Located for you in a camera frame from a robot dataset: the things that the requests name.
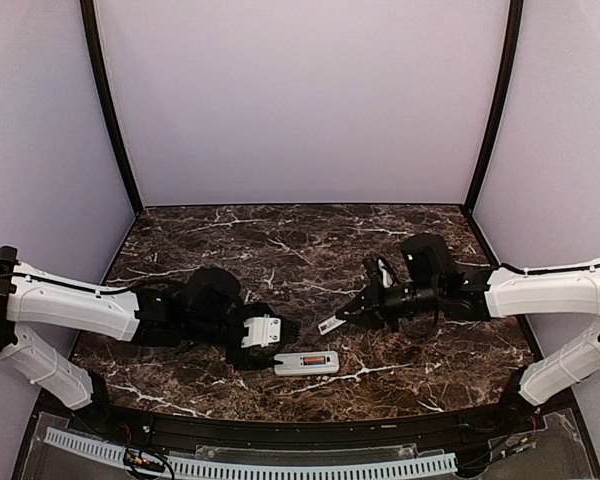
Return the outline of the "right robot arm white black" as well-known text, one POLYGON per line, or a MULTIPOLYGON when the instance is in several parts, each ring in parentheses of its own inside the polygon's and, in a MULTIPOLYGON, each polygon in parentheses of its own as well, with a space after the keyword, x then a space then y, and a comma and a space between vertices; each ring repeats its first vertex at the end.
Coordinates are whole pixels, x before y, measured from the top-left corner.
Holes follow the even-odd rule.
POLYGON ((529 408, 600 370, 600 258, 538 269, 501 263, 461 271, 445 239, 435 234, 411 236, 400 251, 409 281, 399 282, 382 257, 365 260, 368 285, 320 324, 321 334, 344 323, 394 329, 399 320, 426 312, 483 321, 558 313, 593 316, 575 339, 512 376, 502 403, 490 413, 491 426, 501 434, 525 422, 529 408))

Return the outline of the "orange AAA battery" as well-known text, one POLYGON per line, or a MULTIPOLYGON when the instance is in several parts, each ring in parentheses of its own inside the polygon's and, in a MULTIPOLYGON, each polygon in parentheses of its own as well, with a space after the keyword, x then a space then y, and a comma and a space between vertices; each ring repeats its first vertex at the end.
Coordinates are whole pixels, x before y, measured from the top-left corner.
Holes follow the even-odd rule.
POLYGON ((327 362, 324 356, 304 357, 304 365, 324 365, 327 362))

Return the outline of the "white remote control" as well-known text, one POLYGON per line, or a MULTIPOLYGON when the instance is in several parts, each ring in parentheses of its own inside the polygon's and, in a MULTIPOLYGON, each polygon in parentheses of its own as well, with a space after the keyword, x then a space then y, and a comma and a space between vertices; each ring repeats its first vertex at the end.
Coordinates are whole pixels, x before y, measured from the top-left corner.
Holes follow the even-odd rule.
POLYGON ((274 373, 280 377, 327 375, 340 370, 335 351, 284 353, 274 360, 274 373))

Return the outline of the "white battery cover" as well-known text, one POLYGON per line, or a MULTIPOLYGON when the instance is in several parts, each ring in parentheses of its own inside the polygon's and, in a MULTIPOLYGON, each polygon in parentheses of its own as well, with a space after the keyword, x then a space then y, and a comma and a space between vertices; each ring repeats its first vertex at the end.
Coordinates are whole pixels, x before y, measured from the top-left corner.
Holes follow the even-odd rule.
POLYGON ((336 316, 332 316, 318 325, 319 333, 321 335, 326 335, 327 333, 337 329, 344 323, 345 320, 341 320, 338 319, 336 316))

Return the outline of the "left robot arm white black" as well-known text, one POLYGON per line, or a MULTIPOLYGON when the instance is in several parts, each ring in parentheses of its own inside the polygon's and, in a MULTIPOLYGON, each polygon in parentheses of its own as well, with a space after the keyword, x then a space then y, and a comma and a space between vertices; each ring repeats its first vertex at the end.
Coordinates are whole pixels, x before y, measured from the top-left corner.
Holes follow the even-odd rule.
POLYGON ((91 332, 119 342, 175 348, 184 342, 224 349, 238 370, 274 365, 267 348, 281 345, 285 321, 265 303, 248 303, 229 272, 200 268, 188 281, 147 278, 122 288, 51 275, 0 248, 0 360, 59 399, 100 436, 121 427, 106 382, 46 343, 32 324, 91 332))

